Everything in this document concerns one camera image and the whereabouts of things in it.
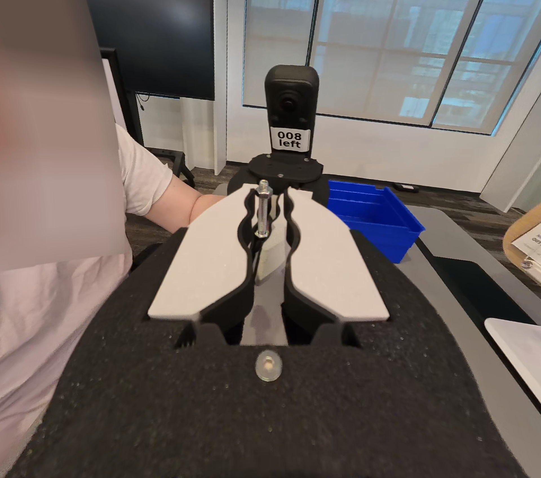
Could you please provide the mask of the white sign board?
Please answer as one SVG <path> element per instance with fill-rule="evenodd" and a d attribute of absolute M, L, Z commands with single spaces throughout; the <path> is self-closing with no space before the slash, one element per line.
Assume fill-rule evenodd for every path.
<path fill-rule="evenodd" d="M 114 120 L 117 125 L 140 145 L 144 145 L 139 119 L 136 93 L 125 87 L 119 67 L 117 51 L 114 48 L 99 48 L 105 71 Z"/>

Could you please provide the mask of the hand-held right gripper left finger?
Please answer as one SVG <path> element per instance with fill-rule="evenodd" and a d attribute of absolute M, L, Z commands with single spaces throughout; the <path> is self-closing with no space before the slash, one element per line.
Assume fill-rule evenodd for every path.
<path fill-rule="evenodd" d="M 192 222 L 148 309 L 151 319 L 202 319 L 203 312 L 240 290 L 253 273 L 254 186 L 242 186 Z"/>

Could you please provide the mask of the white document stand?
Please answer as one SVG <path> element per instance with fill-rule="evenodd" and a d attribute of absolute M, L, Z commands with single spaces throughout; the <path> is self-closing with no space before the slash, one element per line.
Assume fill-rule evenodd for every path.
<path fill-rule="evenodd" d="M 540 326 L 495 318 L 485 319 L 484 326 L 540 401 Z"/>

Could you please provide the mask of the printed instruction sheet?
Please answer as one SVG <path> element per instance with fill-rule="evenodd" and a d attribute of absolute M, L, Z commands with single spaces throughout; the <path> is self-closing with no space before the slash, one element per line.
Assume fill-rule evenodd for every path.
<path fill-rule="evenodd" d="M 524 253 L 527 259 L 538 265 L 540 265 L 540 227 L 541 224 L 536 225 L 512 242 L 512 245 Z"/>

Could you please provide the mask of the person's left forearm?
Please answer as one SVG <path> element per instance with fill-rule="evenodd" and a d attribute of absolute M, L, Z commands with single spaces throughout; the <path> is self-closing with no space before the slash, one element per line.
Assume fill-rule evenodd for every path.
<path fill-rule="evenodd" d="M 144 216 L 162 229 L 174 234 L 188 227 L 204 211 L 225 199 L 220 195 L 203 195 L 173 176 L 161 197 Z"/>

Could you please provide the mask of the large black monitor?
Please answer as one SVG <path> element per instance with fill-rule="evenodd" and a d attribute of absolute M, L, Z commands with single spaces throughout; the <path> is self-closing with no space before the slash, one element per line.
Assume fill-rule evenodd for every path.
<path fill-rule="evenodd" d="M 213 101 L 214 0 L 87 0 L 99 46 L 125 88 Z"/>

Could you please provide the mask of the long thin silver bolt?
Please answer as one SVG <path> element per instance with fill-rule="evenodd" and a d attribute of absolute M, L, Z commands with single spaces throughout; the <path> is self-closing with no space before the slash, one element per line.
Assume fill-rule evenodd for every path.
<path fill-rule="evenodd" d="M 269 182 L 266 179 L 261 179 L 258 186 L 264 187 L 264 186 L 270 186 Z M 269 213 L 269 207 L 272 203 L 272 195 L 271 197 L 264 198 L 264 197 L 258 197 L 259 203 L 258 203 L 258 227 L 255 231 L 256 236 L 259 239 L 265 239 L 269 235 L 269 225 L 268 225 L 268 213 Z"/>

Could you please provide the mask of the glass window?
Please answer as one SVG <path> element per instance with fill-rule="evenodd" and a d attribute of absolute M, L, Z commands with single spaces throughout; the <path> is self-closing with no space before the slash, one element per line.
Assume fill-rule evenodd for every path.
<path fill-rule="evenodd" d="M 494 136 L 540 56 L 540 0 L 246 0 L 242 103 L 310 65 L 318 113 Z"/>

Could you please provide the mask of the black monitor stand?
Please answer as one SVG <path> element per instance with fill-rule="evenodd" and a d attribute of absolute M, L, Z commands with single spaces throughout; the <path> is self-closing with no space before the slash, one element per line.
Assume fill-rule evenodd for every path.
<path fill-rule="evenodd" d="M 144 111 L 143 102 L 140 100 L 139 95 L 132 90 L 127 91 L 126 99 L 128 103 L 128 117 L 125 123 L 128 134 L 132 137 L 132 139 L 135 140 L 136 143 L 143 146 L 147 151 L 159 159 L 171 162 L 172 173 L 176 177 L 179 177 L 185 184 L 195 189 L 195 179 L 192 172 L 187 167 L 185 153 L 178 150 L 151 148 L 145 146 L 141 125 L 141 113 Z"/>

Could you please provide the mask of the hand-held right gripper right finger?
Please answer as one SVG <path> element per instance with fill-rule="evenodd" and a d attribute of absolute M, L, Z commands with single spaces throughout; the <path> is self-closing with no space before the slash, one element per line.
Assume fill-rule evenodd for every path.
<path fill-rule="evenodd" d="M 374 322 L 389 311 L 348 226 L 305 191 L 283 195 L 285 310 L 297 324 Z"/>

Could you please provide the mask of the blue plastic bin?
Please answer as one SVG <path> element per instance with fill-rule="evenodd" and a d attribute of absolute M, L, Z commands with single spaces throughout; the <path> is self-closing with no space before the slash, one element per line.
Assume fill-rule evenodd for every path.
<path fill-rule="evenodd" d="M 392 263 L 399 264 L 425 227 L 385 187 L 329 180 L 327 207 L 350 230 L 361 232 Z"/>

